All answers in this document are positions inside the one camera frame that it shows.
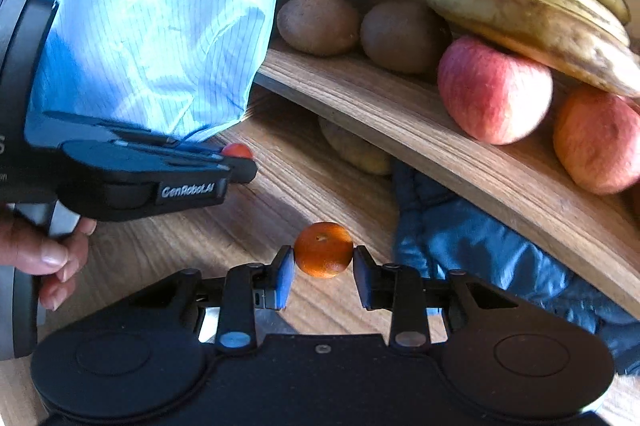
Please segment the left hand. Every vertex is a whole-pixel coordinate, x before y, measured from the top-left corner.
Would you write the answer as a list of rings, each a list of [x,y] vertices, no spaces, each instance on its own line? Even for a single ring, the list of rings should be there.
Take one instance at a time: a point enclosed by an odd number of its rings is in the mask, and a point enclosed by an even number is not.
[[[96,220],[82,217],[69,236],[57,241],[2,203],[1,264],[43,276],[40,304],[47,310],[58,310],[76,290],[75,276],[88,261],[89,236],[95,230]]]

